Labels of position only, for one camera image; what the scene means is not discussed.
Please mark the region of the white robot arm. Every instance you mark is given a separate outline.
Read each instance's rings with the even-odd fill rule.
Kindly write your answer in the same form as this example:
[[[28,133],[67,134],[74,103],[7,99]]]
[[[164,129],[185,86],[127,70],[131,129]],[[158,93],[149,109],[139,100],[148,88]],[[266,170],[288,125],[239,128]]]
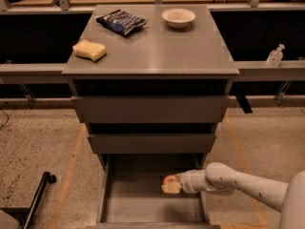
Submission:
[[[296,174],[289,183],[258,177],[220,162],[201,170],[189,170],[163,179],[166,194],[207,192],[224,194],[238,190],[280,213],[279,229],[305,229],[305,172]]]

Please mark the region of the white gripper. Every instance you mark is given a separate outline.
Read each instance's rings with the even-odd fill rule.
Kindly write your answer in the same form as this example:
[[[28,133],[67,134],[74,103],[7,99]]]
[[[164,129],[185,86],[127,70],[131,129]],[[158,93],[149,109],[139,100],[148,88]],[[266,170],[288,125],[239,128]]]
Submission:
[[[207,189],[206,173],[204,170],[190,170],[175,174],[179,178],[182,190],[186,194],[196,194]],[[178,182],[171,182],[161,186],[165,194],[179,194],[181,186]]]

